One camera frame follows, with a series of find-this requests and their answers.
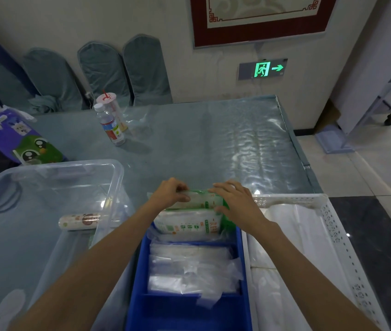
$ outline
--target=green cartoon character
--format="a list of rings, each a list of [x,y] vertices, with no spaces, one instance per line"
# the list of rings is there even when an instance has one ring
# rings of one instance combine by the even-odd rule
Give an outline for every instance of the green cartoon character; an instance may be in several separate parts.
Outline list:
[[[28,135],[23,137],[21,143],[13,152],[15,156],[20,156],[22,161],[29,164],[48,164],[63,160],[62,153],[40,136]]]

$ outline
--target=black wheel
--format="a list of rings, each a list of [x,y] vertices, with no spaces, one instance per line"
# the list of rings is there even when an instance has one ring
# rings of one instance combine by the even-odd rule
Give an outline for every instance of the black wheel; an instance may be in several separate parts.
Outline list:
[[[391,125],[391,117],[388,117],[385,121],[384,121],[384,125],[385,126],[389,126],[389,125]]]

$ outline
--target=forearm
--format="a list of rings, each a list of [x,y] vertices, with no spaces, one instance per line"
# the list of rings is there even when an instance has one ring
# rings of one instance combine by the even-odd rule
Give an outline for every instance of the forearm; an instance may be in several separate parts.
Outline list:
[[[89,330],[161,210],[143,205],[88,250],[10,330]]]
[[[295,248],[276,223],[267,221],[255,232],[314,331],[379,330]]]

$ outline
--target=perforated basket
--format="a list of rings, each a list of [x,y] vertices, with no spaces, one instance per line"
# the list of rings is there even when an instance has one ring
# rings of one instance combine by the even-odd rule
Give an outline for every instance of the perforated basket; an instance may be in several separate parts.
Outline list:
[[[364,269],[355,254],[355,250],[344,230],[341,221],[336,214],[329,198],[325,194],[270,194],[256,195],[254,201],[259,208],[269,208],[275,204],[298,204],[308,208],[316,209],[323,218],[329,236],[333,243],[336,255],[344,270],[347,282],[352,288],[355,296],[356,304],[361,311],[365,313],[380,329],[389,331],[390,327],[387,324],[384,313],[378,303],[374,290],[372,289],[369,280],[367,279]],[[242,233],[243,246],[245,249],[245,264],[247,277],[251,278],[251,267],[249,261],[249,253],[247,251],[247,235]],[[252,281],[248,281],[249,300],[251,306],[251,316],[253,318],[254,331],[258,330],[256,322],[256,311],[254,301],[254,290]]]

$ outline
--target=green arrow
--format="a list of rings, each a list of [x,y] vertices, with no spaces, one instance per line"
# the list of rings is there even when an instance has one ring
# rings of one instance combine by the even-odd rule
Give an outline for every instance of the green arrow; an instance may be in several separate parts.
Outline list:
[[[284,67],[281,65],[277,65],[277,67],[272,67],[272,70],[275,70],[276,72],[281,71]]]

